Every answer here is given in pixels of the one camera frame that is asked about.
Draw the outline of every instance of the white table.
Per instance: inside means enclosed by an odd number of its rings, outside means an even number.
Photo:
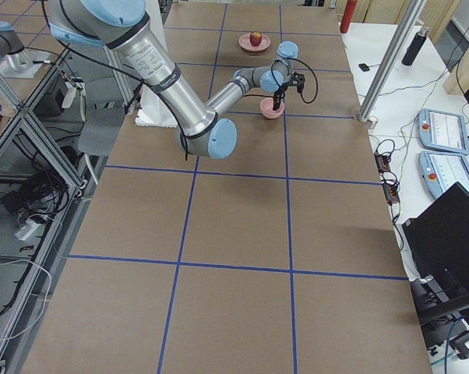
[[[362,72],[358,64],[379,64],[382,61],[383,54],[387,49],[395,29],[396,27],[394,25],[352,23],[348,33],[342,36],[360,101],[364,98],[362,95],[368,92],[368,88],[378,67],[371,67],[371,71]],[[418,29],[419,27],[416,27],[413,30],[407,44],[411,42],[411,38]],[[448,95],[443,88],[443,83],[449,76],[449,73],[446,71],[442,59],[439,57],[439,54],[430,40],[425,42],[412,66],[404,66],[400,63],[403,55],[404,51],[401,53],[398,62],[390,73],[382,93],[387,93],[401,87],[424,86],[426,83],[436,80],[439,77],[441,79],[439,79],[437,83],[430,83],[422,88],[398,90],[396,93],[381,96],[377,100],[372,115],[375,115],[379,119],[379,123],[373,130],[369,131],[370,136],[372,136],[373,149],[375,149],[378,144],[377,140],[382,141],[385,139],[392,139],[396,144],[396,148],[403,146],[404,139],[398,132],[402,126],[412,122],[422,108],[461,113],[466,115],[469,119],[469,106],[464,107],[467,102],[463,95]],[[423,104],[427,96],[432,92],[432,89],[433,93],[426,103]],[[404,127],[404,132],[408,136],[410,134],[412,135],[409,147],[407,150],[403,148],[401,151],[394,152],[390,163],[391,170],[397,177],[401,178],[401,212],[398,220],[399,224],[402,224],[408,218],[417,217],[434,201],[425,187],[425,183],[421,178],[421,173],[418,168],[418,154],[424,148],[420,143],[417,129],[413,129],[412,132],[411,129],[412,124]],[[469,122],[467,124],[467,132],[469,135]],[[380,151],[390,150],[390,147],[391,145],[386,144],[385,148],[381,148]],[[395,206],[394,213],[397,211],[398,206]],[[404,248],[402,255],[407,275],[410,279],[414,279],[417,273],[409,250]],[[443,357],[443,355],[431,358],[431,362],[441,357]],[[449,358],[448,361],[448,370],[452,374],[469,373],[469,359],[459,360],[452,357]],[[434,365],[432,369],[434,374],[444,372],[442,363]]]

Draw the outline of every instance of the black cylinder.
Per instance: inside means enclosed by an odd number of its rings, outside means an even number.
[[[414,35],[413,41],[411,42],[411,44],[409,44],[406,54],[404,55],[403,60],[401,61],[403,65],[406,65],[406,66],[413,65],[413,61],[416,58],[416,56],[418,56],[418,52],[420,51],[421,46],[427,40],[427,33],[428,33],[428,28],[422,27],[420,31],[418,31],[416,35]]]

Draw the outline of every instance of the metal frame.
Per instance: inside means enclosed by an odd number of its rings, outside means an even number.
[[[15,110],[15,114],[10,119],[4,132],[0,136],[0,158],[5,153],[7,147],[12,143],[16,134],[18,134],[19,131],[22,131],[28,140],[39,150],[47,162],[60,174],[68,185],[70,204],[65,210],[55,216],[56,220],[63,221],[74,196],[80,190],[82,178],[79,175],[79,172],[70,164],[37,116],[32,112],[32,108],[40,100],[47,84],[51,79],[53,79],[55,73],[56,68],[51,67],[43,79],[33,89],[32,94],[24,101],[20,99],[0,74],[0,94],[4,97],[8,105]],[[35,259],[35,263],[40,266],[44,266],[46,259],[50,257],[53,244],[60,232],[57,224],[51,224],[49,228],[46,228],[46,230],[48,231],[45,232],[44,240],[39,244],[41,247],[38,249],[38,254]],[[56,271],[59,272],[59,269],[60,267],[57,265]],[[40,275],[41,272],[36,267],[32,267],[30,269],[23,286],[20,288],[18,298],[16,299],[13,307],[8,311],[8,316],[5,318],[5,325],[0,327],[1,336],[11,336],[17,326],[19,326],[19,323],[22,326],[26,326],[30,321],[37,317],[37,314],[33,314],[36,312],[37,308],[26,308],[26,305],[29,300],[32,300],[32,290],[34,287],[39,289],[45,288],[45,279],[44,277],[40,277]],[[35,335],[33,332],[35,330],[36,329],[32,329],[25,332],[25,334],[19,339],[0,341],[0,368],[2,366],[2,359],[5,355],[10,357],[13,362],[16,362],[16,356],[22,356],[25,354],[27,346],[24,344],[33,340]],[[12,342],[12,348],[8,349],[10,341]]]
[[[371,114],[373,106],[380,95],[380,91],[389,78],[389,74],[397,61],[397,57],[399,56],[404,43],[409,38],[410,32],[413,30],[413,26],[416,24],[425,3],[426,0],[410,0],[403,19],[396,28],[396,32],[390,41],[389,47],[383,56],[379,69],[375,74],[375,78],[373,78],[361,109],[358,112],[359,121],[370,122],[369,115]],[[374,127],[373,123],[376,125],[375,121],[371,121],[371,125],[369,126],[370,129]]]

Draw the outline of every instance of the red apple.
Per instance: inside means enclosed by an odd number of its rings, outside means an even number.
[[[250,44],[257,47],[263,41],[263,35],[259,31],[252,31],[250,33]]]

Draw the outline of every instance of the red bottle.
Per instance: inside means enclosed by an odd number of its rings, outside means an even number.
[[[343,34],[346,34],[349,30],[356,4],[358,4],[358,0],[347,0],[347,5],[345,6],[344,15],[342,16],[342,22],[340,24],[340,32]]]

